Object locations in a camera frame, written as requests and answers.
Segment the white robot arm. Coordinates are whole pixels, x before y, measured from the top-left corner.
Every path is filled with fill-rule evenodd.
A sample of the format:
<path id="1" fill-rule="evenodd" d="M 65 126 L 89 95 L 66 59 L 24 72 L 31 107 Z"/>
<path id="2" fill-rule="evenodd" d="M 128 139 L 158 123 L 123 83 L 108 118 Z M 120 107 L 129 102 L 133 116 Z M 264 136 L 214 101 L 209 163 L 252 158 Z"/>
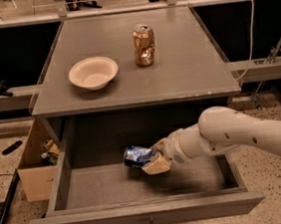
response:
<path id="1" fill-rule="evenodd" d="M 154 156 L 142 167 L 149 175 L 201 156 L 218 156 L 250 145 L 281 157 L 281 120 L 260 119 L 228 107 L 203 111 L 196 124 L 173 131 L 152 146 Z"/>

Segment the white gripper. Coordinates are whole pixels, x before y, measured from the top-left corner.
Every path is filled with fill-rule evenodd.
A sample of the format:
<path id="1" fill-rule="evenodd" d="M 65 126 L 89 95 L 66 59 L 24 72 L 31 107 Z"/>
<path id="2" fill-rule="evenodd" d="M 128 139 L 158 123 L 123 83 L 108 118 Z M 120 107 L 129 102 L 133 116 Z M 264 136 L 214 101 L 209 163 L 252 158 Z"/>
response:
<path id="1" fill-rule="evenodd" d="M 169 171 L 171 164 L 181 166 L 182 164 L 188 164 L 191 162 L 189 158 L 182 150 L 179 143 L 179 136 L 182 133 L 182 129 L 172 132 L 167 138 L 163 137 L 154 145 L 151 149 L 158 152 L 162 152 L 164 155 L 157 155 L 152 160 L 142 167 L 142 170 L 148 175 L 161 174 Z"/>

